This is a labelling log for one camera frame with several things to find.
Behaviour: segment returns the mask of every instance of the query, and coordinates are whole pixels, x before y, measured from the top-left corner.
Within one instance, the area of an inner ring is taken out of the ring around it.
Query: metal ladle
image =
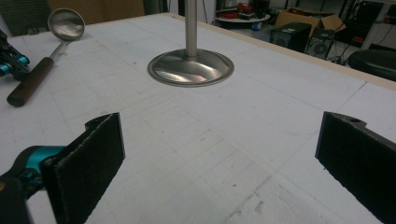
[[[9,104],[16,107],[23,106],[33,95],[42,80],[50,72],[54,65],[54,58],[66,45],[79,39],[85,30],[85,22],[82,17],[74,10],[69,8],[58,8],[54,10],[48,19],[50,31],[62,40],[49,57],[43,58],[35,68],[29,73],[15,90],[8,96]]]

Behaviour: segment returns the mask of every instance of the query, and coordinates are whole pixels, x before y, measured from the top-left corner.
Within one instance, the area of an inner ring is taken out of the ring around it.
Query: metal pole
[[[197,56],[197,0],[186,0],[186,54]]]

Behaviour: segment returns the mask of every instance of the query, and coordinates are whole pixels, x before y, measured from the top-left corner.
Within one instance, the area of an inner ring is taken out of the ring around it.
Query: metal base
[[[222,54],[204,49],[188,57],[185,49],[170,51],[155,57],[148,64],[149,74],[156,80],[182,87],[212,85],[233,73],[233,62]]]

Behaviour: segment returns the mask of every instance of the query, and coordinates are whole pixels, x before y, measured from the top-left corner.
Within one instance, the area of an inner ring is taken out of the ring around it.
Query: reflective metal surface
[[[216,52],[198,49],[188,57],[185,49],[159,55],[148,64],[149,74],[156,80],[184,87],[200,87],[218,83],[233,73],[233,62]]]
[[[74,10],[58,8],[48,19],[50,31],[63,41],[75,41],[84,34],[85,22]]]

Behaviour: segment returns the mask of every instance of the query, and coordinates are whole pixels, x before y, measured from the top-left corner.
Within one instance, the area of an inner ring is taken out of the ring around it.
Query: wooden handle
[[[52,68],[54,61],[49,58],[43,58],[35,68],[27,75],[15,90],[8,96],[9,104],[20,107],[26,104],[29,98],[33,95],[41,81],[47,76]]]

